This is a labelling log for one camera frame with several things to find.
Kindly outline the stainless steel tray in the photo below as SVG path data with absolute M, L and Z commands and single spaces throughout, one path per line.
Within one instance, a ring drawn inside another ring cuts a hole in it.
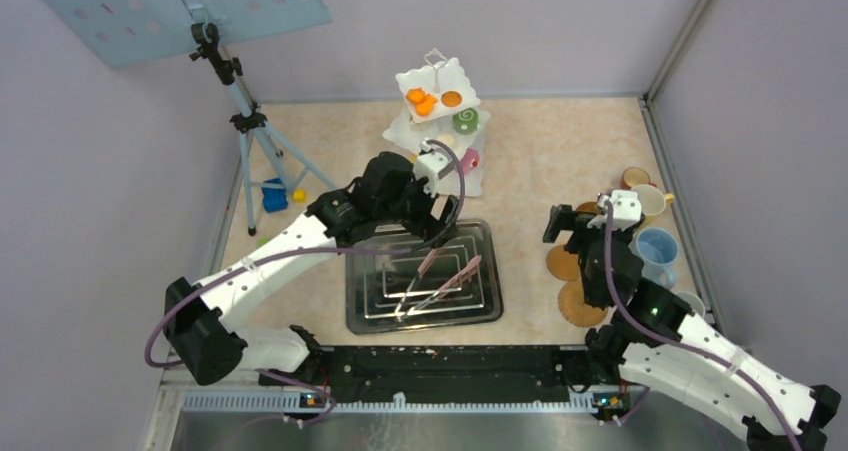
M 428 251 L 418 250 L 404 256 L 347 256 L 346 325 L 349 331 L 365 336 L 483 324 L 500 319 L 504 304 L 489 224 L 482 219 L 461 220 L 455 237 L 442 248 L 447 254 L 429 270 L 422 286 L 438 286 L 474 255 L 482 257 L 477 272 L 461 290 L 400 322 L 392 316 L 392 311 Z

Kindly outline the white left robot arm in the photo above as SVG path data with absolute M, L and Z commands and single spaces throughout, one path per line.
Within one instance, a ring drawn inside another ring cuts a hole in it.
M 399 225 L 437 248 L 456 228 L 465 195 L 449 196 L 432 214 L 442 178 L 463 173 L 460 158 L 436 140 L 415 161 L 384 151 L 345 187 L 327 191 L 264 246 L 195 283 L 180 277 L 165 290 L 164 336 L 194 382 L 207 386 L 248 365 L 282 370 L 297 384 L 319 375 L 320 357 L 293 331 L 280 337 L 248 335 L 243 322 L 275 292 L 310 268 L 342 254 L 380 255 L 364 247 L 378 227 Z

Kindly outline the green roll cake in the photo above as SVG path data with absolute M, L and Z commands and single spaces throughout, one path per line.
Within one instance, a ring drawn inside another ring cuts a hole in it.
M 452 128 L 460 135 L 470 135 L 478 131 L 479 119 L 476 108 L 467 108 L 452 116 Z

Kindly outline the orange round cookie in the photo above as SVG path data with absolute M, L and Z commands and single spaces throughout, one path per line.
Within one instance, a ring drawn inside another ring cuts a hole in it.
M 449 108 L 457 107 L 463 102 L 462 94 L 457 91 L 446 91 L 441 95 L 440 99 L 441 103 Z

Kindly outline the brown coaster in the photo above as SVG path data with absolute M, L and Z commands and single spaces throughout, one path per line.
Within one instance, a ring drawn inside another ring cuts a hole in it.
M 599 213 L 599 207 L 596 202 L 584 202 L 579 204 L 575 210 L 578 213 L 587 213 L 597 215 Z
M 550 274 L 562 281 L 575 281 L 581 271 L 578 256 L 568 252 L 563 245 L 556 245 L 546 256 L 546 266 Z

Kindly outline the blue mug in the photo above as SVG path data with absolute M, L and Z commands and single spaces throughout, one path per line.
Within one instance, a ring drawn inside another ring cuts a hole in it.
M 643 228 L 631 243 L 631 250 L 643 261 L 643 278 L 666 289 L 677 284 L 673 265 L 680 249 L 670 232 L 658 227 Z

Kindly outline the metal tongs with pink tips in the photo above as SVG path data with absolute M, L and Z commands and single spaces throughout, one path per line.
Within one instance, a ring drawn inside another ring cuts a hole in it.
M 461 290 L 464 283 L 469 281 L 477 272 L 482 261 L 480 255 L 474 255 L 467 261 L 464 267 L 459 268 L 454 274 L 441 280 L 438 286 L 434 284 L 431 284 L 429 287 L 422 286 L 422 282 L 425 281 L 429 270 L 446 254 L 447 250 L 445 248 L 437 248 L 430 250 L 423 258 L 409 285 L 392 311 L 392 316 L 396 321 L 400 322 L 411 315 L 418 315 L 434 302 L 441 300 L 450 293 Z

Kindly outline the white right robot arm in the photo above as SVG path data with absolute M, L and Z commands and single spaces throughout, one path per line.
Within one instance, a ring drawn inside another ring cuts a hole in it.
M 585 213 L 552 207 L 543 239 L 563 231 L 575 256 L 580 291 L 575 308 L 610 313 L 586 334 L 586 368 L 600 383 L 648 388 L 707 417 L 750 450 L 822 450 L 841 395 L 770 369 L 734 344 L 680 295 L 642 275 L 629 245 L 635 222 L 616 223 L 616 205 Z

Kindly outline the orange fish cake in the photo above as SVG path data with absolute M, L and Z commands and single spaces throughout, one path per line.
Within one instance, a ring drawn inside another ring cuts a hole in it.
M 420 117 L 429 116 L 438 103 L 438 99 L 431 94 L 425 94 L 415 103 L 415 113 Z
M 413 105 L 423 103 L 426 100 L 426 97 L 427 93 L 421 88 L 412 88 L 405 95 L 405 99 Z

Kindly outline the yellow mug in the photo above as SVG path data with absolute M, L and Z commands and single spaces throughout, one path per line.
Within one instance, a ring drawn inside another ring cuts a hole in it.
M 643 226 L 653 223 L 676 200 L 673 193 L 667 193 L 651 184 L 638 184 L 631 188 L 638 195 L 644 215 Z

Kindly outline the pink cake slice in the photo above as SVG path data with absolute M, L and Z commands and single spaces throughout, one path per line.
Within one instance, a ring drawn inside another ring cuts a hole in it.
M 470 173 L 480 163 L 479 151 L 469 147 L 461 159 L 462 172 L 464 175 Z

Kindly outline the white round bun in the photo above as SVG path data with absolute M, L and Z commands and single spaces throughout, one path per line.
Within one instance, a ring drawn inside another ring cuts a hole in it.
M 436 140 L 443 143 L 445 146 L 452 148 L 455 144 L 455 139 L 453 135 L 443 134 L 436 137 Z

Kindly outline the brown coaster back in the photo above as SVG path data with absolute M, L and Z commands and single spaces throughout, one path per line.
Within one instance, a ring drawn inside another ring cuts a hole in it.
M 587 213 L 597 215 L 599 213 L 599 207 L 596 202 L 584 202 L 579 204 L 575 210 L 578 213 Z

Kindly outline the brown mug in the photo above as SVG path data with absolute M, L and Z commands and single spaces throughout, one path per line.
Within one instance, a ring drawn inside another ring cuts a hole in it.
M 623 189 L 631 189 L 638 185 L 650 185 L 656 187 L 655 181 L 648 171 L 640 167 L 628 167 L 620 176 L 619 185 Z

